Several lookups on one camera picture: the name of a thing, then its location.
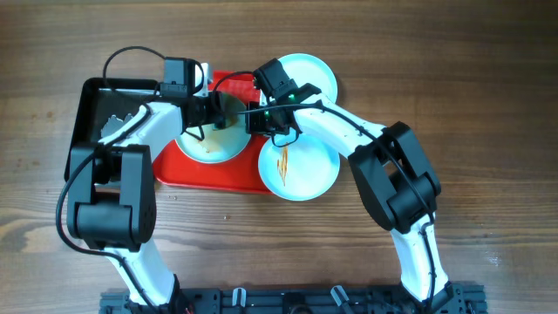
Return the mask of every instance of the brown food item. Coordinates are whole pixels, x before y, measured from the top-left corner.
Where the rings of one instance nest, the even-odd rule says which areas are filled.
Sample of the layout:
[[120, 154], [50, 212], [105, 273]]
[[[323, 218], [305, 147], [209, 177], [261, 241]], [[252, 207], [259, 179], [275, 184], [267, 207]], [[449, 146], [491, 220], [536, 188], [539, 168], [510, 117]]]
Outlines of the brown food item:
[[283, 147], [281, 151], [281, 159], [277, 160], [277, 171], [281, 175], [282, 185], [286, 186], [285, 179], [287, 178], [287, 163], [289, 160], [289, 149], [288, 147]]

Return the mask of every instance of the wood grain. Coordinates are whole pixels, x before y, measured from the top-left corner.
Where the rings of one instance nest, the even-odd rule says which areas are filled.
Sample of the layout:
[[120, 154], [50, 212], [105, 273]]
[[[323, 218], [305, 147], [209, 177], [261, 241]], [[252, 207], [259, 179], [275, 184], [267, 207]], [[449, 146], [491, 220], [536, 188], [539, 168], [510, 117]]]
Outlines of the wood grain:
[[[484, 284], [491, 313], [558, 312], [557, 11], [551, 1], [0, 5], [2, 312], [94, 313], [100, 292], [124, 287], [107, 261], [65, 248], [53, 222], [81, 86], [130, 44], [231, 71], [292, 52], [322, 58], [345, 108], [415, 130], [442, 181], [450, 278]], [[114, 77], [162, 75], [142, 52], [114, 61]], [[155, 239], [183, 287], [398, 282], [391, 238], [346, 163], [304, 203], [157, 191]]]

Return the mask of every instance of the plate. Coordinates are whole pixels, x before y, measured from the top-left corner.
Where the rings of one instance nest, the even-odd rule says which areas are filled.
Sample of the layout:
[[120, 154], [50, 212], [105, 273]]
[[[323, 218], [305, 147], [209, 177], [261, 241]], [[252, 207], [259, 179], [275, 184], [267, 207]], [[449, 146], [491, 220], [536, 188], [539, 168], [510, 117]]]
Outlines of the plate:
[[[295, 80], [298, 87], [306, 83], [320, 88], [332, 101], [337, 100], [337, 81], [333, 71], [321, 59], [306, 53], [293, 53], [279, 58], [283, 69], [289, 77]], [[267, 100], [260, 93], [260, 106], [265, 106]]]
[[[222, 101], [225, 111], [246, 110], [246, 106], [230, 94], [223, 93]], [[213, 124], [202, 126], [205, 134], [203, 141], [183, 133], [176, 139], [176, 144], [186, 156], [202, 163], [214, 164], [231, 160], [246, 147], [251, 135], [246, 133], [243, 116], [231, 116], [228, 124], [230, 126], [222, 130], [214, 129]], [[198, 127], [189, 127], [187, 131], [200, 136]]]
[[[291, 142], [290, 135], [276, 135], [278, 146]], [[282, 166], [286, 163], [284, 180]], [[258, 170], [263, 184], [275, 195], [291, 201], [307, 201], [331, 188], [339, 174], [339, 153], [317, 138], [300, 134], [287, 147], [276, 147], [269, 139], [262, 147]]]

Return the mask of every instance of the wooden table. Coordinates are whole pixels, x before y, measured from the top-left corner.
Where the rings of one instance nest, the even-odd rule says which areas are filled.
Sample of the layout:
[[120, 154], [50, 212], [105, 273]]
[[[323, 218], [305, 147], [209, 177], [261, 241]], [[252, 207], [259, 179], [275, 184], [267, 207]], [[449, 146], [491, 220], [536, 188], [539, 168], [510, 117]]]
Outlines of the wooden table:
[[[416, 132], [442, 182], [450, 278], [484, 284], [491, 313], [558, 311], [556, 2], [15, 2], [0, 6], [2, 313], [93, 313], [124, 287], [105, 259], [61, 243], [54, 206], [81, 86], [130, 44], [230, 71], [323, 59], [345, 108]], [[144, 52], [111, 67], [162, 76]], [[346, 162], [314, 201], [158, 185], [157, 202], [155, 239], [183, 287], [399, 280]]]

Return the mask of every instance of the robotic hand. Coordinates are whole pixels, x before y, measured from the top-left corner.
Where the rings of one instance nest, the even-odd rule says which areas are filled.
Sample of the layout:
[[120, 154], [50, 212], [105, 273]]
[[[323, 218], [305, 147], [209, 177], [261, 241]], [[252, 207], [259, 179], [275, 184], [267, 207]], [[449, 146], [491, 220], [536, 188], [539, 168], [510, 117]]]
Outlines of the robotic hand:
[[[156, 216], [151, 162], [186, 127], [219, 124], [223, 118], [219, 93], [208, 92], [212, 80], [208, 64], [166, 58], [165, 74], [158, 97], [115, 134], [100, 140], [100, 145], [71, 149], [72, 175], [66, 189], [69, 232], [84, 239], [90, 250], [72, 248], [108, 257], [130, 290], [131, 311], [141, 313], [193, 311], [151, 238]], [[275, 136], [294, 127], [347, 158], [364, 207], [395, 242], [401, 283], [414, 311], [436, 312], [451, 303], [459, 289], [441, 267], [433, 227], [440, 184], [411, 129], [401, 122], [384, 127], [348, 113], [315, 86], [298, 86], [277, 59], [253, 75], [268, 104], [234, 113], [246, 116], [248, 131]], [[388, 162], [397, 168], [390, 175], [384, 170]], [[109, 181], [119, 182], [119, 194], [94, 187]], [[70, 245], [61, 222], [57, 227]], [[233, 305], [243, 298], [245, 302], [245, 290], [235, 293]], [[342, 289], [337, 286], [331, 294], [344, 312], [352, 312], [350, 306], [342, 306], [348, 302]]]

